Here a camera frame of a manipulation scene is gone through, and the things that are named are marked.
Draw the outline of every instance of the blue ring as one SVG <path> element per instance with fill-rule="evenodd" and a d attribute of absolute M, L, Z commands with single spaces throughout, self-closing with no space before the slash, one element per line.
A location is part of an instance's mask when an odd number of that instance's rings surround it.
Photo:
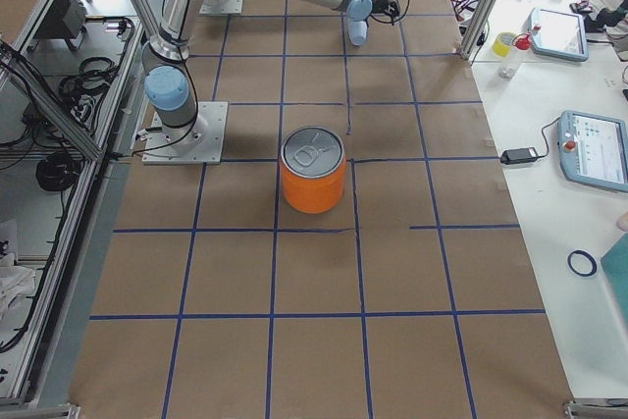
<path fill-rule="evenodd" d="M 582 255 L 591 263 L 591 272 L 578 272 L 571 262 L 571 257 L 574 255 Z M 596 259 L 593 258 L 589 252 L 584 250 L 574 250 L 567 256 L 567 265 L 571 269 L 571 271 L 579 277 L 591 277 L 596 274 L 598 271 L 598 264 L 596 263 Z"/>

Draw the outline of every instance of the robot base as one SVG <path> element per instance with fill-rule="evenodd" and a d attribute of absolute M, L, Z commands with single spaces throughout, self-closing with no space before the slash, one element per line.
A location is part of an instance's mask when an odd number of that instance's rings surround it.
<path fill-rule="evenodd" d="M 214 15 L 241 14 L 244 0 L 221 0 L 212 5 L 204 2 L 198 13 L 201 17 L 211 17 Z"/>
<path fill-rule="evenodd" d="M 186 153 L 179 154 L 172 147 L 155 149 L 142 155 L 146 165 L 179 165 L 179 164 L 220 164 L 227 124 L 227 102 L 198 102 L 198 116 L 207 124 L 202 131 L 202 138 Z M 161 120 L 155 113 L 151 127 L 161 127 Z M 168 144 L 161 133 L 154 133 L 146 140 L 146 149 Z"/>

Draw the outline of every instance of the monitor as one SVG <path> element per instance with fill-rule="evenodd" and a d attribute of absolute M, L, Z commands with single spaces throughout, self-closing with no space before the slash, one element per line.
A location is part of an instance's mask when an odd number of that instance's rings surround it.
<path fill-rule="evenodd" d="M 532 36 L 532 49 L 537 54 L 568 61 L 586 61 L 589 49 L 582 16 L 535 8 L 528 18 L 528 28 L 541 29 Z"/>
<path fill-rule="evenodd" d="M 560 167 L 569 180 L 628 192 L 623 121 L 568 110 L 558 121 Z"/>

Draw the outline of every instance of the screen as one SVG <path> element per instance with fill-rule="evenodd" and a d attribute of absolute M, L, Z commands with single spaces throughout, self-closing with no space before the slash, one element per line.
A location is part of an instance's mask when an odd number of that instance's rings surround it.
<path fill-rule="evenodd" d="M 573 127 L 578 142 L 578 174 L 600 181 L 626 183 L 624 143 L 619 124 L 573 115 Z"/>
<path fill-rule="evenodd" d="M 541 29 L 535 35 L 534 41 L 541 48 L 572 54 L 583 53 L 580 19 L 577 16 L 540 9 L 535 22 L 541 25 Z"/>

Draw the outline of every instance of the grid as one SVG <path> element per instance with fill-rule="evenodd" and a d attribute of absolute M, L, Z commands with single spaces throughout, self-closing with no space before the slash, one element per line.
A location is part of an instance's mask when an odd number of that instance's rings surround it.
<path fill-rule="evenodd" d="M 93 418 L 560 417 L 447 1 L 413 0 L 359 50 L 342 15 L 245 2 L 190 43 L 199 99 L 230 101 L 223 163 L 131 164 L 71 400 Z M 306 125 L 348 157 L 318 216 L 281 196 L 283 137 Z"/>

